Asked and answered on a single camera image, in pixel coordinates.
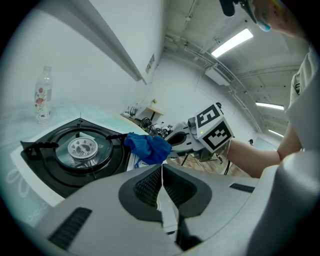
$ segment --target red flower print on bottle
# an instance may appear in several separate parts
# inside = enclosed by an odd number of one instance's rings
[[[41,104],[42,102],[44,102],[43,98],[37,98],[35,101],[35,103],[37,103],[37,104]]]

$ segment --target blue rag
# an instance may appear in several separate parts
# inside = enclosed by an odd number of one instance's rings
[[[162,164],[171,152],[172,146],[159,135],[152,138],[150,135],[128,133],[125,146],[129,146],[148,165]]]

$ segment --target fluorescent light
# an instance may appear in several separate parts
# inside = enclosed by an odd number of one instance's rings
[[[269,132],[272,132],[272,133],[274,133],[274,134],[276,134],[276,135],[279,135],[279,136],[283,137],[283,135],[282,135],[282,134],[277,133],[277,132],[275,132],[274,130],[270,130],[270,129],[268,129],[268,130],[269,130]]]
[[[270,103],[261,103],[261,102],[256,102],[255,103],[257,106],[261,107],[268,107],[268,108],[273,108],[277,110],[285,110],[285,107],[282,105],[277,105],[277,104],[270,104]]]
[[[236,34],[234,37],[226,41],[223,45],[214,50],[211,54],[218,58],[220,55],[229,51],[233,47],[240,45],[244,41],[247,41],[250,38],[253,38],[254,35],[249,31],[249,29],[242,30],[239,34]]]

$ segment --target air conditioner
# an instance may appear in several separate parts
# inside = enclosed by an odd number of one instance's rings
[[[220,86],[229,86],[235,80],[234,75],[218,62],[208,68],[205,74]]]

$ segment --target forearm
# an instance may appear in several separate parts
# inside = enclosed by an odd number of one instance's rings
[[[254,178],[260,178],[266,167],[278,165],[281,158],[277,151],[262,151],[232,138],[227,158]]]

